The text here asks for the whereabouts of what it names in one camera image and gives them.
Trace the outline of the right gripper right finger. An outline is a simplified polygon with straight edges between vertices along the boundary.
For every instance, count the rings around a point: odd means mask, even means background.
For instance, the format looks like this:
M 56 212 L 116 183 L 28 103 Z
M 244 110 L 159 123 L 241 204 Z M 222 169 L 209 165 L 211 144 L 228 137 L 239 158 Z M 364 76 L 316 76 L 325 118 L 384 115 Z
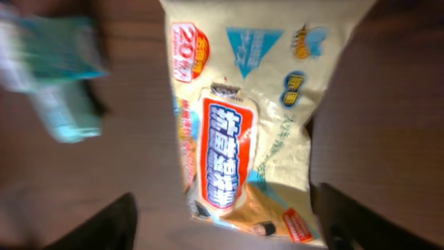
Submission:
M 392 224 L 327 183 L 317 188 L 315 213 L 331 250 L 442 250 Z

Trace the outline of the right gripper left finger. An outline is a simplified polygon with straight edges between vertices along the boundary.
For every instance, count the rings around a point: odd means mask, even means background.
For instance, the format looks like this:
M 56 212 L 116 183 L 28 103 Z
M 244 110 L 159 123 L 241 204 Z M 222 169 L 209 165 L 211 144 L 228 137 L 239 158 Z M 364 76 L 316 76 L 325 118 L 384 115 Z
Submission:
M 44 250 L 133 250 L 138 211 L 126 193 Z

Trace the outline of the cream yellow snack bag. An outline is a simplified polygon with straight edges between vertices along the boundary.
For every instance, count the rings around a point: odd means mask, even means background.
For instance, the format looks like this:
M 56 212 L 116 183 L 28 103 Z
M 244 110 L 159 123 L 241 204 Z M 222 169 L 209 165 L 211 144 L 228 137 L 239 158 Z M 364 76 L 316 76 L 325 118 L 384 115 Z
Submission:
M 372 1 L 163 1 L 191 217 L 324 247 L 306 125 Z

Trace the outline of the teal Kleenex tissue pack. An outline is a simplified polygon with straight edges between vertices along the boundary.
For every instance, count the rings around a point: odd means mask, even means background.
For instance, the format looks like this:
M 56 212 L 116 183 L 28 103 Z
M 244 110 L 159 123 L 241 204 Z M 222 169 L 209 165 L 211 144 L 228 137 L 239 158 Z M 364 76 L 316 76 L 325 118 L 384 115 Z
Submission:
M 1 17 L 1 82 L 13 92 L 108 73 L 89 17 Z

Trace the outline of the mint green wet wipes pack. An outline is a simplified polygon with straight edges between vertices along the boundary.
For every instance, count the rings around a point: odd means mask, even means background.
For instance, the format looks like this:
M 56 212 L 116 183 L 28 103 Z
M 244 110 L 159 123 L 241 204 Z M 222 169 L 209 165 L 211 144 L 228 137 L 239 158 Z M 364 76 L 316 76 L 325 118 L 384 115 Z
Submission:
M 32 92 L 29 97 L 56 141 L 77 143 L 102 134 L 101 118 L 83 83 L 50 85 Z

